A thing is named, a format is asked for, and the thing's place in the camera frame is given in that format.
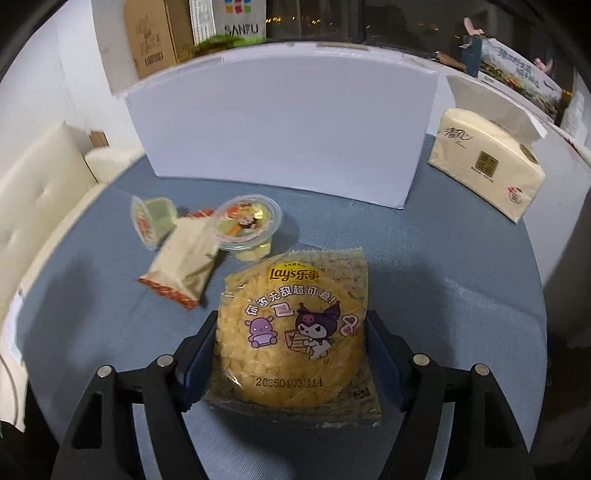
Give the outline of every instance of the window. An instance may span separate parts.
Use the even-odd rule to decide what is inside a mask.
[[[515,0],[267,0],[267,37],[367,43],[421,56],[441,51],[460,60],[463,19],[469,17],[526,59],[552,59],[550,77],[572,90],[573,66],[520,5]]]

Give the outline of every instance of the jelly cup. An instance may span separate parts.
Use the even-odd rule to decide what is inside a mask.
[[[174,228],[178,211],[166,197],[131,200],[131,221],[146,248],[155,250],[163,238]]]
[[[214,214],[220,248],[234,252],[243,262],[260,260],[271,253],[271,240],[281,218],[279,205],[264,195],[241,195],[228,200]]]

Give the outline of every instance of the potato chip bag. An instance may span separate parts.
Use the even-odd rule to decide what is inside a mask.
[[[367,272],[359,248],[288,252],[230,275],[206,400],[379,416],[365,360]]]

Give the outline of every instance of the cream sofa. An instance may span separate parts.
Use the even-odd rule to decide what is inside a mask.
[[[36,141],[0,180],[0,326],[15,294],[26,297],[82,213],[142,155],[141,149],[102,147],[83,157],[62,123]],[[0,332],[5,364],[0,365],[0,419],[12,423],[16,417],[23,430],[27,370],[11,354],[5,329]]]

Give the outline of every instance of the blue table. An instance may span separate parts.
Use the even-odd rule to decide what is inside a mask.
[[[530,240],[522,222],[514,225],[430,167],[432,145],[433,137],[427,137],[404,210],[277,187],[159,179],[147,159],[136,163],[64,238],[20,315],[18,341],[30,383],[58,440],[98,366],[109,363],[123,371],[172,353],[217,308],[224,278],[243,267],[223,256],[206,304],[192,312],[148,291],[135,279],[154,252],[133,230],[131,196],[167,196],[193,210],[257,192],[275,199],[285,214],[275,252],[362,246],[369,262],[369,307],[411,348],[442,365],[488,364],[531,446],[545,384],[546,317]],[[401,422],[396,409],[383,408],[381,426],[364,429],[312,430],[202,403],[185,420],[212,480],[371,480]],[[142,407],[135,418],[146,476],[159,478]],[[446,408],[430,478],[439,478],[450,422]]]

